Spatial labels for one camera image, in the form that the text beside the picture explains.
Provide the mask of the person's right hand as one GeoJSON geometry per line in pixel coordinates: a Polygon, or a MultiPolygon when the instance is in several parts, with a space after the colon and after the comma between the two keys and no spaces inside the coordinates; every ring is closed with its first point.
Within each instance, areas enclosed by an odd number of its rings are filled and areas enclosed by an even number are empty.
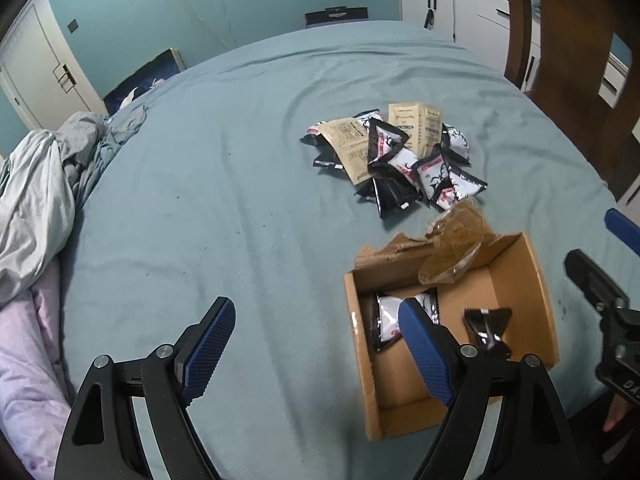
{"type": "Polygon", "coordinates": [[[613,396],[612,403],[608,409],[608,416],[606,416],[603,431],[611,431],[619,422],[623,420],[625,415],[629,412],[631,405],[622,397],[616,394],[613,396]]]}

